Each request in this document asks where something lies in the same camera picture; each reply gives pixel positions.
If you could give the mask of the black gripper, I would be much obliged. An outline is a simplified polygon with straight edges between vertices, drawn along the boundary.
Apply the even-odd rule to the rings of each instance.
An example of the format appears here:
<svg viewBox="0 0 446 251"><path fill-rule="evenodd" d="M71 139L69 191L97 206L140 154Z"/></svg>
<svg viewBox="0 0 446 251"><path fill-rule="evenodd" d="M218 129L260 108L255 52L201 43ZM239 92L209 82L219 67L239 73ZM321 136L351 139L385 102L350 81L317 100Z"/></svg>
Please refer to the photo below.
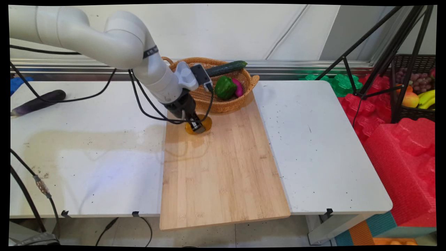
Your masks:
<svg viewBox="0 0 446 251"><path fill-rule="evenodd" d="M196 103L188 89L182 89L180 96L173 102L166 105L167 110L178 120L185 122L185 129L191 129L192 135L199 135L206 131L203 125L205 114L195 112Z"/></svg>

